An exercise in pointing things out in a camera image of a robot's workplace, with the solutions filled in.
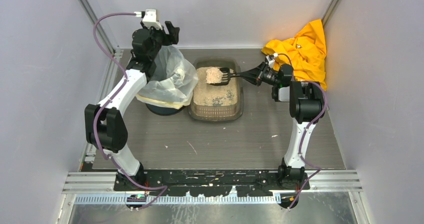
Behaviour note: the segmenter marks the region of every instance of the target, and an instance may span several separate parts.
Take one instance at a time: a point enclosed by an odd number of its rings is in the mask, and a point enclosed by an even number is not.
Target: plastic bag
[[[195,67],[173,46],[163,46],[154,62],[156,70],[151,80],[135,97],[164,108],[180,109],[190,105],[199,80]]]

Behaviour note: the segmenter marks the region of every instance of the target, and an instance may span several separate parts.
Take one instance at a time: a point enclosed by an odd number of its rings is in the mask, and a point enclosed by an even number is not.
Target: black spatula
[[[229,68],[220,68],[219,69],[222,72],[222,79],[220,83],[210,83],[210,85],[213,86],[223,86],[227,85],[230,82],[231,78],[240,77],[240,75],[236,73],[230,73]]]

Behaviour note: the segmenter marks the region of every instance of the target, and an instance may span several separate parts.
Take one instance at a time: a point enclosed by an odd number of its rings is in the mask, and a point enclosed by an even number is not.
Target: table surface
[[[242,70],[264,60],[259,49],[182,49],[194,63],[200,57],[231,57]],[[122,63],[130,58],[125,50]],[[120,71],[116,77],[122,77]],[[271,86],[243,80],[244,112],[230,122],[205,122],[182,112],[162,117],[134,100],[124,115],[128,146],[146,169],[276,169],[286,153],[292,132],[289,103],[274,102]],[[314,129],[306,158],[326,169],[344,169],[328,115]],[[114,168],[97,153],[94,169]]]

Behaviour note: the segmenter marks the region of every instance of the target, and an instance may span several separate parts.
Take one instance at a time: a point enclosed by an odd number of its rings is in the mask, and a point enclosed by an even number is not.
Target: purple cable
[[[101,18],[99,18],[95,23],[94,23],[94,27],[93,27],[93,37],[94,37],[94,40],[95,40],[95,42],[96,42],[96,44],[98,45],[98,47],[102,50],[102,52],[103,53],[105,53],[106,54],[106,56],[108,57],[108,58],[110,58],[118,67],[119,67],[119,69],[122,71],[122,73],[123,73],[123,76],[125,77],[125,80],[128,80],[128,76],[127,76],[127,73],[125,72],[125,69],[124,69],[124,67],[112,56],[112,54],[110,54],[103,46],[102,46],[102,44],[100,44],[100,41],[99,41],[99,39],[97,38],[97,33],[96,33],[96,30],[97,30],[97,26],[98,26],[98,24],[100,23],[100,21],[102,21],[103,19],[105,19],[105,18],[108,18],[108,17],[112,17],[112,16],[118,16],[118,15],[132,15],[132,16],[135,16],[136,14],[135,13],[110,13],[110,14],[107,14],[107,15],[105,15],[105,16],[103,16],[103,17],[101,17]],[[112,102],[112,100],[118,95],[118,93],[125,87],[125,85],[126,85],[126,83],[127,82],[123,82],[122,83],[122,85],[116,90],[116,92],[115,93],[113,93],[112,94],[112,96],[110,96],[110,98],[109,98],[109,100],[108,101],[106,101],[106,103],[104,103],[102,106],[100,106],[100,109],[98,110],[98,112],[96,113],[96,115],[95,115],[95,117],[94,117],[94,122],[93,122],[93,128],[94,128],[94,138],[95,138],[95,142],[96,142],[96,144],[97,144],[97,148],[99,149],[99,151],[100,151],[100,153],[102,154],[102,156],[103,156],[103,158],[104,159],[106,159],[106,160],[108,160],[108,159],[111,159],[112,160],[112,162],[113,162],[113,164],[116,166],[116,168],[118,168],[118,170],[120,170],[124,175],[125,175],[125,177],[132,183],[132,184],[134,184],[136,187],[139,187],[139,188],[142,188],[142,189],[145,189],[145,190],[152,190],[152,191],[154,191],[154,190],[161,190],[162,189],[162,191],[159,193],[159,195],[157,195],[151,202],[149,202],[149,203],[147,203],[147,204],[145,204],[145,205],[143,205],[140,209],[144,209],[144,208],[147,208],[147,207],[149,207],[150,205],[152,205],[152,203],[154,202],[154,201],[156,201],[164,192],[165,192],[165,190],[168,188],[167,186],[161,186],[161,187],[156,187],[156,188],[149,188],[149,187],[145,187],[145,186],[143,186],[143,185],[140,185],[140,184],[138,184],[137,182],[135,182],[123,169],[122,169],[122,167],[113,159],[113,157],[109,154],[109,155],[106,155],[106,153],[104,152],[104,150],[103,150],[103,147],[102,147],[102,144],[100,143],[100,138],[99,138],[99,133],[98,133],[98,130],[97,130],[97,122],[98,122],[98,120],[99,120],[99,116],[100,116],[100,114],[103,112],[103,110],[104,110],[104,108],[108,105],[108,104],[110,104],[111,102]]]
[[[289,63],[290,63],[290,65],[293,67],[293,64],[292,64],[292,60],[290,59],[290,57],[287,55],[287,54],[285,54],[285,53],[278,53],[278,55],[284,55],[284,56],[286,56],[287,57],[287,59],[288,59],[288,61],[289,61]],[[302,192],[302,190],[305,188],[305,185],[306,185],[306,183],[308,183],[309,182],[309,180],[313,177],[313,176],[315,176],[316,174],[318,174],[320,171],[321,171],[321,167],[319,167],[319,166],[315,166],[314,164],[312,164],[312,163],[310,163],[308,160],[306,160],[304,157],[303,157],[303,155],[302,155],[302,146],[303,146],[303,144],[304,144],[304,140],[305,140],[305,136],[306,136],[306,133],[308,132],[308,129],[309,129],[309,127],[314,123],[314,122],[316,122],[323,114],[324,114],[324,112],[326,111],[326,109],[327,109],[327,106],[328,106],[328,103],[327,103],[327,94],[326,94],[326,92],[323,90],[323,88],[319,85],[319,84],[317,84],[317,83],[315,83],[315,82],[313,82],[313,81],[302,81],[302,82],[307,82],[307,83],[311,83],[312,85],[315,85],[316,87],[318,87],[319,88],[319,90],[321,91],[321,93],[323,93],[322,94],[322,96],[323,96],[323,98],[324,98],[324,107],[323,107],[323,109],[321,110],[321,112],[314,118],[314,119],[312,119],[312,121],[310,121],[309,122],[309,124],[305,127],[305,130],[304,130],[304,132],[302,133],[302,138],[300,139],[300,144],[299,144],[299,151],[298,151],[298,154],[300,155],[300,159],[302,159],[302,161],[304,162],[304,163],[306,163],[306,164],[308,164],[309,166],[311,166],[311,167],[313,167],[313,168],[315,168],[315,169],[317,169],[317,171],[316,172],[314,172],[312,175],[310,175],[306,180],[305,180],[305,182],[303,183],[303,185],[301,186],[301,188],[299,189],[299,191],[298,191],[298,193],[297,193],[297,195],[296,195],[296,197],[294,198],[294,200],[291,202],[291,204],[290,204],[290,206],[288,207],[288,210],[290,210],[290,208],[292,208],[293,207],[293,205],[295,204],[295,202],[299,199],[299,195],[301,194],[301,192]]]

